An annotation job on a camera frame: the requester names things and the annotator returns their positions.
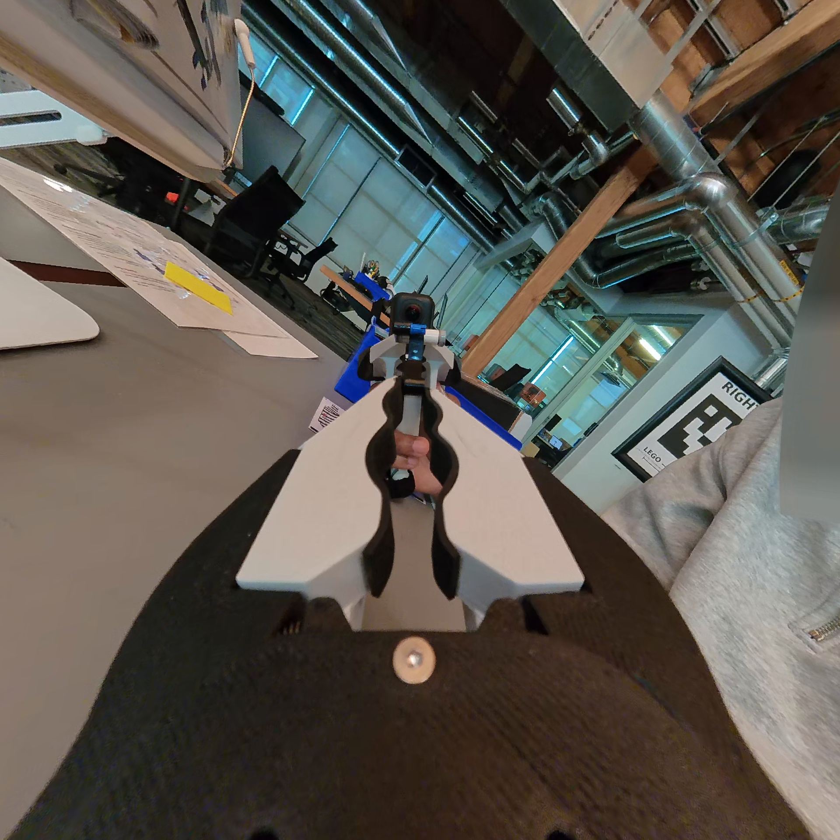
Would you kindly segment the black office chair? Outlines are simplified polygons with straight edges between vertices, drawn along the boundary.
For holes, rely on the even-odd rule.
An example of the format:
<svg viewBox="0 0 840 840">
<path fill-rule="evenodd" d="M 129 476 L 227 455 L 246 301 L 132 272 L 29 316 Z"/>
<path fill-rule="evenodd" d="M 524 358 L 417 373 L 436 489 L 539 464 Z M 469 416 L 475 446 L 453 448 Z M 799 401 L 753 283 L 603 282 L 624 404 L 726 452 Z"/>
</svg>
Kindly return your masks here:
<svg viewBox="0 0 840 840">
<path fill-rule="evenodd" d="M 276 245 L 283 225 L 304 204 L 277 167 L 270 165 L 216 215 L 203 253 L 219 265 L 243 267 L 246 278 L 255 277 Z"/>
<path fill-rule="evenodd" d="M 285 234 L 281 235 L 268 254 L 269 271 L 273 273 L 269 273 L 266 296 L 270 298 L 272 291 L 277 290 L 280 299 L 288 305 L 289 309 L 295 310 L 294 298 L 284 285 L 282 277 L 305 282 L 310 277 L 315 264 L 321 258 L 331 254 L 337 246 L 336 242 L 327 238 L 320 245 L 304 253 L 301 250 L 301 242 Z"/>
</svg>

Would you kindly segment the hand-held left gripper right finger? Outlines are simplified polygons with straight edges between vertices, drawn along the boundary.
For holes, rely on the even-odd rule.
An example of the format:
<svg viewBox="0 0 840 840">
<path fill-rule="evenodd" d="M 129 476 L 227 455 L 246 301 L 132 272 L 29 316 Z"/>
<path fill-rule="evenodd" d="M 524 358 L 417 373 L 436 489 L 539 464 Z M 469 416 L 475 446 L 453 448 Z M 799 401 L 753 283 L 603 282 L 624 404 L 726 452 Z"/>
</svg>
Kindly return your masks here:
<svg viewBox="0 0 840 840">
<path fill-rule="evenodd" d="M 446 395 L 433 391 L 433 469 L 441 478 L 433 567 L 447 598 L 465 609 L 469 631 L 493 602 L 578 592 L 584 574 L 520 453 Z"/>
</svg>

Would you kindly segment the plain white paper sheet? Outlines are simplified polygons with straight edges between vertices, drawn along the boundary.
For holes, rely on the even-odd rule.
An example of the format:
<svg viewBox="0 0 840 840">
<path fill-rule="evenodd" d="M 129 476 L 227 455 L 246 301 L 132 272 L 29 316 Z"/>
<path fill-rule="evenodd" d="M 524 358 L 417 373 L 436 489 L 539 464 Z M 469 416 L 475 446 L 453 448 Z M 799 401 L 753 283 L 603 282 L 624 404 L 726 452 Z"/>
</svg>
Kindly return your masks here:
<svg viewBox="0 0 840 840">
<path fill-rule="evenodd" d="M 286 332 L 281 335 L 254 335 L 241 332 L 222 332 L 231 343 L 250 355 L 286 360 L 316 360 L 319 356 Z"/>
</svg>

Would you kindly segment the wooden support post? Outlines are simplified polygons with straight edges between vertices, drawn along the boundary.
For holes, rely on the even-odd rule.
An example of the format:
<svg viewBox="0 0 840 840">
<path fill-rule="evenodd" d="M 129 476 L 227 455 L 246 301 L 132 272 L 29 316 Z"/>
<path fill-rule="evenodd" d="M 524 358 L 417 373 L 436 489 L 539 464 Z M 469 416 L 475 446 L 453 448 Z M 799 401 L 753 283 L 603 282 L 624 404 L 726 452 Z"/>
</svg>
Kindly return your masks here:
<svg viewBox="0 0 840 840">
<path fill-rule="evenodd" d="M 463 374 L 477 376 L 483 372 L 656 165 L 654 155 L 642 146 L 612 174 L 568 231 L 470 346 L 460 364 Z"/>
</svg>

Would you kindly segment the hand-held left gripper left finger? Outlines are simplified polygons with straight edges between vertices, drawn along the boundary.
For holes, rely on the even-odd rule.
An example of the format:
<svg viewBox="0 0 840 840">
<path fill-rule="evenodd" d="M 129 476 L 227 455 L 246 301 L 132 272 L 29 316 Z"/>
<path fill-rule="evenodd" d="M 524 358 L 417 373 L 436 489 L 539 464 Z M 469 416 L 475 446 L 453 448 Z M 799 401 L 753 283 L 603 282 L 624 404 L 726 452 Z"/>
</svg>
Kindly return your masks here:
<svg viewBox="0 0 840 840">
<path fill-rule="evenodd" d="M 374 435 L 385 425 L 388 379 L 293 450 L 290 473 L 236 574 L 243 590 L 328 597 L 361 630 L 372 584 L 363 551 L 382 519 L 382 493 L 365 464 Z"/>
</svg>

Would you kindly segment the cluster of round metal ducts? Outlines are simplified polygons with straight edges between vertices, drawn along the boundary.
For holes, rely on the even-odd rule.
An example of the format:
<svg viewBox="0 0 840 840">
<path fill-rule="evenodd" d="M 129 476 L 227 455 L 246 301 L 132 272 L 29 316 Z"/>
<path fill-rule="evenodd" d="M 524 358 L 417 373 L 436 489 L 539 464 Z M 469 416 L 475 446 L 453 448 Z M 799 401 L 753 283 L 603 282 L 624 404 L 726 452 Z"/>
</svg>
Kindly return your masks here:
<svg viewBox="0 0 840 840">
<path fill-rule="evenodd" d="M 421 2 L 434 18 L 434 35 L 443 34 L 443 44 L 425 47 L 399 24 L 396 34 L 405 38 L 392 49 L 387 46 L 392 34 L 380 11 L 386 20 L 393 19 L 393 2 L 246 2 L 246 12 L 284 59 L 346 112 L 367 140 L 399 165 L 407 157 L 430 175 L 421 186 L 488 256 L 496 246 L 513 244 L 512 238 L 499 240 L 498 227 L 491 225 L 510 227 L 522 217 L 514 199 L 524 200 L 538 187 L 553 197 L 573 172 L 588 176 L 624 151 L 620 144 L 613 151 L 597 132 L 606 131 L 603 126 L 561 89 L 559 76 L 502 3 Z M 547 104 L 530 111 L 542 116 L 551 109 L 551 128 L 562 124 L 571 136 L 580 136 L 580 160 L 551 173 L 563 150 L 560 141 L 541 161 L 514 133 L 501 129 L 502 140 L 496 140 L 498 129 L 487 135 L 463 119 L 464 108 L 476 110 L 492 125 L 500 115 L 475 87 L 467 86 L 491 78 L 494 65 L 485 36 L 473 32 L 458 15 L 459 7 L 480 22 L 496 19 L 494 9 L 499 8 L 505 30 L 535 48 L 550 68 L 552 86 Z M 654 155 L 657 165 L 592 242 L 610 235 L 613 222 L 623 230 L 649 219 L 699 217 L 700 231 L 712 232 L 712 247 L 734 265 L 733 278 L 722 281 L 728 293 L 771 343 L 790 344 L 800 279 L 781 247 L 764 233 L 765 220 L 749 208 L 741 187 L 720 172 L 694 123 L 678 112 L 661 86 L 622 127 Z M 578 264 L 584 254 L 564 276 L 573 272 L 583 279 Z"/>
</svg>

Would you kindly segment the lego instruction booklet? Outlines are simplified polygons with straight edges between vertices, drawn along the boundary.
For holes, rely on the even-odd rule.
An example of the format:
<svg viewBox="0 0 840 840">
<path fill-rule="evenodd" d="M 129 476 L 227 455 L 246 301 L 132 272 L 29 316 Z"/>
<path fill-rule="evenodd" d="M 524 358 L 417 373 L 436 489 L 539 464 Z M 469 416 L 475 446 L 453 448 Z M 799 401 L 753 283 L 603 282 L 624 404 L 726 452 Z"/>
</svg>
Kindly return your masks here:
<svg viewBox="0 0 840 840">
<path fill-rule="evenodd" d="M 240 2 L 24 2 L 45 33 L 38 51 L 171 161 L 221 171 L 240 119 Z"/>
</svg>

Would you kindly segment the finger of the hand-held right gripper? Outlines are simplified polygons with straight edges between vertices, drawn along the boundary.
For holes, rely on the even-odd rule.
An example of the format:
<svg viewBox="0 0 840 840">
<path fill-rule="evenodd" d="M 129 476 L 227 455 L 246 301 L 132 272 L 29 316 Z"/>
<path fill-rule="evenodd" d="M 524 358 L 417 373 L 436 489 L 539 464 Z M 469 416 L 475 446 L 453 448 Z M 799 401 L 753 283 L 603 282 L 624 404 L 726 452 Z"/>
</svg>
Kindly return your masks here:
<svg viewBox="0 0 840 840">
<path fill-rule="evenodd" d="M 371 381 L 383 382 L 398 375 L 396 368 L 406 354 L 406 337 L 389 335 L 370 348 Z"/>
<path fill-rule="evenodd" d="M 458 383 L 458 362 L 445 345 L 425 344 L 426 387 L 455 386 Z"/>
</svg>

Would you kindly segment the blue plastic bin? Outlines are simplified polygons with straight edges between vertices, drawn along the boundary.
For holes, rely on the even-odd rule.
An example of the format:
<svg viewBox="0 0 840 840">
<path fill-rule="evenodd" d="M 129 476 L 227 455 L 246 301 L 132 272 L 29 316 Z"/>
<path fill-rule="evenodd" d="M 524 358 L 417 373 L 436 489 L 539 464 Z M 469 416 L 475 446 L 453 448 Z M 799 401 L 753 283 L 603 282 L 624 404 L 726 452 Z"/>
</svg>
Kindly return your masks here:
<svg viewBox="0 0 840 840">
<path fill-rule="evenodd" d="M 357 403 L 363 396 L 366 396 L 370 390 L 371 381 L 359 376 L 359 360 L 363 352 L 374 347 L 380 341 L 381 338 L 376 334 L 375 325 L 373 322 L 370 322 L 367 325 L 367 330 L 364 332 L 360 345 L 351 354 L 346 367 L 334 386 L 334 391 L 349 400 L 351 403 Z M 467 414 L 471 415 L 481 424 L 497 434 L 517 451 L 522 449 L 521 441 L 510 434 L 506 428 L 499 425 L 499 423 L 497 423 L 493 418 L 484 413 L 476 404 L 471 402 L 467 398 L 466 394 L 462 393 L 458 387 L 444 385 L 444 391 L 447 396 L 454 397 Z"/>
</svg>

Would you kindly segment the yellow sticky note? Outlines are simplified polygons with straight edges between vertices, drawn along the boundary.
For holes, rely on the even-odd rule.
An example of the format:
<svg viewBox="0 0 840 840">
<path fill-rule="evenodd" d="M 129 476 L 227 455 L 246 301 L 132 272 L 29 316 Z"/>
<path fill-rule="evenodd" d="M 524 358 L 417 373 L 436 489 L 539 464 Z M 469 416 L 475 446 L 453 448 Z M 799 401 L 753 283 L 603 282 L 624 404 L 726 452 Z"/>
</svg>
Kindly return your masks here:
<svg viewBox="0 0 840 840">
<path fill-rule="evenodd" d="M 171 261 L 166 262 L 164 278 L 209 305 L 227 314 L 233 314 L 233 305 L 228 294 L 177 264 Z"/>
</svg>

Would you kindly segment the small lego subassembly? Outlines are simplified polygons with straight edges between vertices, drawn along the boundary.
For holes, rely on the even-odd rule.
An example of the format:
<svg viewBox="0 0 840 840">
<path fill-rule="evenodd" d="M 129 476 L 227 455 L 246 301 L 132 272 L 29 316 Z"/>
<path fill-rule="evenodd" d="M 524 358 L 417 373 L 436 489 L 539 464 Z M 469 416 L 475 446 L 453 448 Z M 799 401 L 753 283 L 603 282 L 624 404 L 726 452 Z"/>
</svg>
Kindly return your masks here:
<svg viewBox="0 0 840 840">
<path fill-rule="evenodd" d="M 418 395 L 422 388 L 432 392 L 437 389 L 438 373 L 433 362 L 426 360 L 426 348 L 444 348 L 446 332 L 432 329 L 421 323 L 407 325 L 406 351 L 397 366 L 402 379 L 403 392 Z"/>
</svg>

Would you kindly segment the laminated printed sheet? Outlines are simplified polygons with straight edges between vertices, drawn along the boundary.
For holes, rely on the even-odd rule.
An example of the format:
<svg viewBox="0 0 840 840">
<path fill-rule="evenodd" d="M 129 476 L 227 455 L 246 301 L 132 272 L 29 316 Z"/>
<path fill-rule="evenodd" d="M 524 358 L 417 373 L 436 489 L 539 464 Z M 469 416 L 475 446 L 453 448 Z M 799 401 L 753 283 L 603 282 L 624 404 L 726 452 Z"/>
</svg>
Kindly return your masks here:
<svg viewBox="0 0 840 840">
<path fill-rule="evenodd" d="M 180 328 L 281 335 L 283 328 L 182 243 L 133 215 L 11 161 L 2 187 Z M 227 314 L 165 279 L 171 261 L 230 297 Z"/>
</svg>

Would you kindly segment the grey zip sweatshirt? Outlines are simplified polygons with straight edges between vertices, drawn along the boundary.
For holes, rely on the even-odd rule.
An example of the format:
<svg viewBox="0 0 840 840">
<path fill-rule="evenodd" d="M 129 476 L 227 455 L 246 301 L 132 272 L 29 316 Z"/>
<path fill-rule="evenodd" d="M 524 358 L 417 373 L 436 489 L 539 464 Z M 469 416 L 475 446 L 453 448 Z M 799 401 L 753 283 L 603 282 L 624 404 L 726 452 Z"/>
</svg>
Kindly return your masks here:
<svg viewBox="0 0 840 840">
<path fill-rule="evenodd" d="M 784 515 L 782 397 L 602 517 L 684 617 L 755 758 L 839 838 L 839 531 Z"/>
</svg>

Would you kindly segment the framed black white marker poster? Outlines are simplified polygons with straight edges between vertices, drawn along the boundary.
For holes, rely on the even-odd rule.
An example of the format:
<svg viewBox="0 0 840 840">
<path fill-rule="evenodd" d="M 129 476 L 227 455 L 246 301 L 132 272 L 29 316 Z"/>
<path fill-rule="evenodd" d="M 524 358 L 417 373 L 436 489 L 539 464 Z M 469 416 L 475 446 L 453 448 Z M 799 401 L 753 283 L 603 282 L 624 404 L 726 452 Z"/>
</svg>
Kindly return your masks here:
<svg viewBox="0 0 840 840">
<path fill-rule="evenodd" d="M 647 481 L 667 466 L 714 443 L 771 395 L 723 357 L 613 450 L 636 478 Z"/>
</svg>

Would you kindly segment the rectangular sheet metal duct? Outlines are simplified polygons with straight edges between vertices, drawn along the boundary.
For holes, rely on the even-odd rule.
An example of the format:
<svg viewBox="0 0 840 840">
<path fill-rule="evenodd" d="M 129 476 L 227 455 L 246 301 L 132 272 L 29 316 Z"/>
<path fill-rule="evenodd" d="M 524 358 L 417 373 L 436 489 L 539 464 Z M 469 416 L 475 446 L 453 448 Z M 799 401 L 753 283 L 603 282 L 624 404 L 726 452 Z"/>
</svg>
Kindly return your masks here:
<svg viewBox="0 0 840 840">
<path fill-rule="evenodd" d="M 654 2 L 509 1 L 503 6 L 607 132 L 618 129 L 660 89 L 702 16 L 668 48 L 645 20 Z"/>
</svg>

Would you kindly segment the person's right hand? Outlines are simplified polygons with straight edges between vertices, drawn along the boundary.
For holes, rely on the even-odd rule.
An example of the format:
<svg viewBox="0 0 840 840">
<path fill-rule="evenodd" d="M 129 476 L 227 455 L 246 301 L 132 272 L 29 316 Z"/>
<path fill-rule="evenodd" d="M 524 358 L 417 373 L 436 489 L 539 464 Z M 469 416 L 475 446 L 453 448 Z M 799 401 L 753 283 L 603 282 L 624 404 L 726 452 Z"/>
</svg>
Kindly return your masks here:
<svg viewBox="0 0 840 840">
<path fill-rule="evenodd" d="M 412 436 L 399 430 L 394 432 L 394 440 L 392 469 L 409 474 L 414 480 L 416 493 L 436 498 L 442 485 L 431 470 L 429 441 L 424 436 Z"/>
</svg>

